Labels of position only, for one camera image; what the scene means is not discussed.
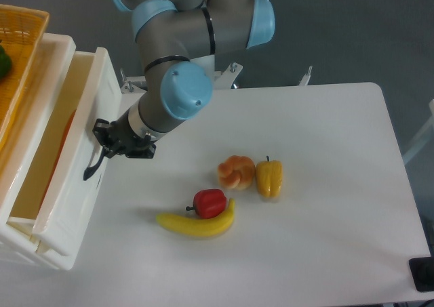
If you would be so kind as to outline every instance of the woven basket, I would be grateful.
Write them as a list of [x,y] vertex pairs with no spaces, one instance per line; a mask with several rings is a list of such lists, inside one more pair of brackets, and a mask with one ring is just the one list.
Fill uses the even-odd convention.
[[0,79],[0,151],[14,122],[49,16],[43,11],[0,4],[0,45],[12,60],[12,69]]

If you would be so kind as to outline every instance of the banana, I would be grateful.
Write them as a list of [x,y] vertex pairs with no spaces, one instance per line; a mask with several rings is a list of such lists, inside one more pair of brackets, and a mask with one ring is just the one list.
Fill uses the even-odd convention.
[[230,199],[228,207],[211,219],[191,219],[173,213],[160,213],[157,222],[167,230],[194,237],[211,237],[224,232],[233,223],[235,200]]

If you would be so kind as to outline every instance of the red bell pepper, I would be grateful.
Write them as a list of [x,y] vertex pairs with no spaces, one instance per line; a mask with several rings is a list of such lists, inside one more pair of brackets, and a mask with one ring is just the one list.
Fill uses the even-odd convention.
[[226,209],[226,197],[222,190],[201,190],[196,193],[193,206],[185,209],[187,211],[195,210],[203,219],[214,218]]

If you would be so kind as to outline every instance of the gray floor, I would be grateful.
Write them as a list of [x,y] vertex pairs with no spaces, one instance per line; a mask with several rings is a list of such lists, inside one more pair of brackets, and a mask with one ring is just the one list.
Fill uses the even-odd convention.
[[[434,98],[434,0],[271,0],[270,44],[218,56],[217,68],[244,65],[242,87],[371,81],[381,86],[403,150],[429,118]],[[48,32],[70,35],[78,50],[108,49],[115,70],[142,69],[130,16],[111,0],[0,0],[51,14]],[[434,220],[434,141],[408,164],[423,224]]]

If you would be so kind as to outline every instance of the black object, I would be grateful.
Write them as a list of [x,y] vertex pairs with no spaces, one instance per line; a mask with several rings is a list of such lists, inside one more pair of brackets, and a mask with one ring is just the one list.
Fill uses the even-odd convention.
[[125,155],[127,158],[152,159],[157,149],[150,136],[144,138],[137,136],[127,123],[127,119],[120,118],[111,123],[104,119],[97,119],[92,132],[101,144],[102,150],[98,162],[85,169],[83,180],[88,180],[95,174],[104,157]]
[[189,58],[186,58],[185,56],[181,56],[181,55],[171,55],[171,56],[165,56],[163,58],[158,58],[156,60],[153,60],[151,63],[149,63],[148,65],[146,65],[144,67],[144,72],[148,72],[150,69],[152,69],[154,66],[164,63],[164,62],[169,62],[169,61],[181,61],[181,62],[190,62]]
[[431,300],[428,300],[428,301],[424,302],[419,307],[427,307],[431,302],[434,302],[434,299],[431,299]]
[[417,291],[434,291],[434,258],[412,258],[408,264]]
[[216,53],[216,34],[214,33],[214,27],[212,26],[212,19],[206,7],[202,8],[202,12],[208,28],[208,35],[210,36],[210,55],[214,55]]

